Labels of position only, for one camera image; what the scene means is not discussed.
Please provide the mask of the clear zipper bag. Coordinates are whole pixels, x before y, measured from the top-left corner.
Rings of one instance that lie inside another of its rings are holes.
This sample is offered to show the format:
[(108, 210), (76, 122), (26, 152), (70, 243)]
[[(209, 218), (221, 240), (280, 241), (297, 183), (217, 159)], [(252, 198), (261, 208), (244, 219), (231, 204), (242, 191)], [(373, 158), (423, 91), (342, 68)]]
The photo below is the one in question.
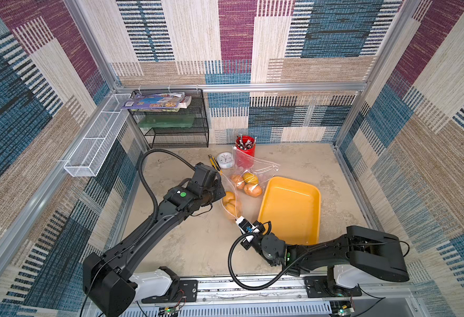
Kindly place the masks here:
[(230, 179), (232, 175), (241, 175), (243, 176), (244, 173), (253, 173), (257, 175), (259, 182), (258, 184), (261, 186), (263, 192), (267, 187), (268, 182), (278, 173), (280, 165), (275, 162), (266, 161), (260, 158), (254, 157), (254, 164), (249, 169), (241, 168), (236, 163), (236, 148), (233, 148), (233, 154), (235, 157), (235, 166), (233, 167), (232, 174), (230, 175)]
[(221, 182), (225, 190), (225, 197), (221, 199), (221, 205), (224, 209), (225, 215), (231, 221), (236, 221), (238, 218), (242, 217), (242, 203), (238, 195), (238, 190), (235, 186), (235, 183), (224, 175), (221, 174)]

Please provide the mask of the orange potato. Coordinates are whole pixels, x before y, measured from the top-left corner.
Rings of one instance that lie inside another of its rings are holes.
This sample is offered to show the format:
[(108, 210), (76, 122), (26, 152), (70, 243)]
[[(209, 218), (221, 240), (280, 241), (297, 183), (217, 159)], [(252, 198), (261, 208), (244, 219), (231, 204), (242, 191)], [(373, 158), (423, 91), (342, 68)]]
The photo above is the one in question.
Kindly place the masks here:
[(231, 180), (237, 190), (242, 190), (245, 187), (246, 182), (241, 175), (232, 175)]

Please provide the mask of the yellow lemon-like potato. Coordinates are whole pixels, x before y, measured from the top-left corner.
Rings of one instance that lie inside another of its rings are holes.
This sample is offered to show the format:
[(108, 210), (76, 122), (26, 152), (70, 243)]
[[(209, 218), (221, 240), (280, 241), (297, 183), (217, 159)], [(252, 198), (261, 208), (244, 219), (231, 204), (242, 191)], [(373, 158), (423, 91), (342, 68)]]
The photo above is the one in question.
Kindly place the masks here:
[(242, 178), (247, 184), (258, 184), (259, 182), (257, 175), (253, 173), (244, 173)]

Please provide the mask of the brown potato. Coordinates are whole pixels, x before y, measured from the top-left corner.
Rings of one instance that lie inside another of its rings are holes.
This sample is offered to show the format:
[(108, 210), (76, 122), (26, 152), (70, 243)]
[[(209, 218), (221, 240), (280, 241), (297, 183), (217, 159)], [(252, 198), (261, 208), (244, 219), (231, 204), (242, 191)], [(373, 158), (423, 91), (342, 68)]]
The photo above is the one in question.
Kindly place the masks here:
[(257, 198), (263, 194), (263, 190), (259, 184), (246, 184), (243, 190), (246, 195), (253, 198)]
[(240, 205), (235, 205), (234, 203), (225, 204), (225, 211), (229, 219), (237, 220), (242, 216), (242, 208)]
[(234, 192), (225, 192), (225, 197), (221, 200), (223, 205), (227, 205), (229, 203), (235, 204), (236, 195)]

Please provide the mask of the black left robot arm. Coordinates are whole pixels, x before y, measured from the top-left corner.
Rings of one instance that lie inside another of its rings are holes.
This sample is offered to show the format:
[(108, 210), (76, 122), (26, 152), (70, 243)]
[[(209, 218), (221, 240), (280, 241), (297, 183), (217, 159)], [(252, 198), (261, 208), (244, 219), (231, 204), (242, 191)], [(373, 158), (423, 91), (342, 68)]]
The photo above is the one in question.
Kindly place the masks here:
[(158, 297), (173, 300), (179, 277), (167, 267), (136, 275), (144, 257), (173, 228), (201, 207), (225, 197), (219, 173), (195, 174), (187, 186), (171, 188), (134, 232), (102, 255), (83, 262), (83, 291), (104, 316), (120, 316), (133, 302)]

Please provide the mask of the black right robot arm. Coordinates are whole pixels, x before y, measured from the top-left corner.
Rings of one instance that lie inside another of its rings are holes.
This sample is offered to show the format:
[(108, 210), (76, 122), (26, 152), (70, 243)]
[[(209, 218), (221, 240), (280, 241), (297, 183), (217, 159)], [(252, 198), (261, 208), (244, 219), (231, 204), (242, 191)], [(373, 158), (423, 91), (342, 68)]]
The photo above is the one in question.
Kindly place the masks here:
[(254, 235), (252, 246), (271, 266), (298, 277), (321, 267), (349, 264), (383, 281), (407, 282), (401, 241), (397, 236), (365, 227), (349, 226), (337, 239), (314, 245), (292, 245), (274, 233)]

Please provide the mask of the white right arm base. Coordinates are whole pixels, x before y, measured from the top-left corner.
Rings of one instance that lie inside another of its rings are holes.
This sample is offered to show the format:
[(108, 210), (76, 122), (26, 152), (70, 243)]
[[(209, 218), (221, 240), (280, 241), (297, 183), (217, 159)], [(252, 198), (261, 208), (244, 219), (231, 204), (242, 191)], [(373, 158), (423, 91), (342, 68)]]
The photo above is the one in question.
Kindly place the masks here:
[(373, 276), (351, 265), (335, 265), (332, 273), (336, 285), (346, 289), (353, 289), (358, 284), (374, 280)]

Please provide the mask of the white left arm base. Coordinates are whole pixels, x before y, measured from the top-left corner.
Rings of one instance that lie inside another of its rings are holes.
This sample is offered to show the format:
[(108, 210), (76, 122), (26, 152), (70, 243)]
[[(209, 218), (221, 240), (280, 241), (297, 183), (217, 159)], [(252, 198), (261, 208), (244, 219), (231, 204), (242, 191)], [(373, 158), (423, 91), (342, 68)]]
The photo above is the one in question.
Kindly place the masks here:
[(134, 301), (165, 296), (173, 285), (179, 284), (179, 279), (175, 272), (165, 266), (152, 272), (134, 274), (129, 278), (137, 285)]

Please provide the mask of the yellow utility knife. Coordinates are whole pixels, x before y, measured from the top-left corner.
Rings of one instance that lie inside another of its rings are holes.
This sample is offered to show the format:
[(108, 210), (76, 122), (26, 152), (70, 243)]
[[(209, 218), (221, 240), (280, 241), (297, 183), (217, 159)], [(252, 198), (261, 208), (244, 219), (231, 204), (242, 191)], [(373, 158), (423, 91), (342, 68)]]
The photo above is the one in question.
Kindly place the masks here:
[(221, 167), (219, 166), (216, 158), (213, 155), (208, 155), (208, 158), (213, 168), (216, 169), (218, 173), (223, 174), (223, 172), (221, 171)]

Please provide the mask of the white round clock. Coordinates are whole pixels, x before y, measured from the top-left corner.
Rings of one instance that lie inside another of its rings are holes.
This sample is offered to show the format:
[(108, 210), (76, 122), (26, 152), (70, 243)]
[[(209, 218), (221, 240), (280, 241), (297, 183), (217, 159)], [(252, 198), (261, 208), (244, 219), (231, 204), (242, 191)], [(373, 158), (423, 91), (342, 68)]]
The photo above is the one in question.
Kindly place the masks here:
[(235, 166), (235, 157), (231, 152), (222, 152), (216, 159), (220, 169), (231, 169)]

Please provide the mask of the yellow plastic tray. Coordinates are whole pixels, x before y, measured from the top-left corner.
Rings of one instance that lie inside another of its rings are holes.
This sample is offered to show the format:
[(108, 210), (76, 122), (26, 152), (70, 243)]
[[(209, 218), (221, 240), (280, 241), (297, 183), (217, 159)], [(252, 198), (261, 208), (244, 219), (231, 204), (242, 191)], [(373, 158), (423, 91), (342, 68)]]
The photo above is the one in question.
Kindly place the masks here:
[(287, 244), (318, 244), (321, 201), (316, 186), (275, 176), (266, 187), (258, 221), (269, 221), (274, 235)]

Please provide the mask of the red ribbed pen cup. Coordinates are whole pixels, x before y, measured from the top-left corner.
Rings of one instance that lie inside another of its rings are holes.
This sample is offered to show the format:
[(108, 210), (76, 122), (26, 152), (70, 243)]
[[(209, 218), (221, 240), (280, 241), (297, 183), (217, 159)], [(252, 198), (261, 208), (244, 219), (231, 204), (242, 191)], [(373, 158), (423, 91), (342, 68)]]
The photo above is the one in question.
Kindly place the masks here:
[(240, 134), (235, 143), (236, 163), (239, 167), (249, 169), (254, 164), (256, 140), (253, 137)]

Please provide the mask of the green tray in rack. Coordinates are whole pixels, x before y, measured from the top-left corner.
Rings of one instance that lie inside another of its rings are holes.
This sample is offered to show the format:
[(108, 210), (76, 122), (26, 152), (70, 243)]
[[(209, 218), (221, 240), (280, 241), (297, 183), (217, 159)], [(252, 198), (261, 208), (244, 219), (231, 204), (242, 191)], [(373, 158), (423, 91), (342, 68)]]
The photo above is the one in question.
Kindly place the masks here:
[(138, 122), (140, 128), (191, 128), (195, 117), (187, 115), (146, 116)]

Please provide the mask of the colourful book on rack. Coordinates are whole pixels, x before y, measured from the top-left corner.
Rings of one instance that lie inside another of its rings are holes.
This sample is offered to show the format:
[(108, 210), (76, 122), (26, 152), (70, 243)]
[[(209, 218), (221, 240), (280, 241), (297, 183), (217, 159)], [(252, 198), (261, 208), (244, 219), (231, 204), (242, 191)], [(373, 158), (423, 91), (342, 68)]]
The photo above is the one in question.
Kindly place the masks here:
[(184, 92), (142, 95), (136, 94), (121, 107), (122, 110), (139, 112), (178, 112), (187, 109), (192, 96)]

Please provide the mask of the aluminium front rail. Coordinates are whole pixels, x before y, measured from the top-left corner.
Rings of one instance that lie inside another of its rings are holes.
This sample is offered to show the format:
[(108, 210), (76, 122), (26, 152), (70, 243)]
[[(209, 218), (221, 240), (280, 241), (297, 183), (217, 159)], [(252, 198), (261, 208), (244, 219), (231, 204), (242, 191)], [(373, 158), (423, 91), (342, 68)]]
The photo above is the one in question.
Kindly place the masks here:
[(175, 295), (123, 306), (117, 316), (427, 316), (410, 288), (364, 285), (334, 295), (323, 275), (283, 277), (249, 291), (228, 276), (181, 277)]

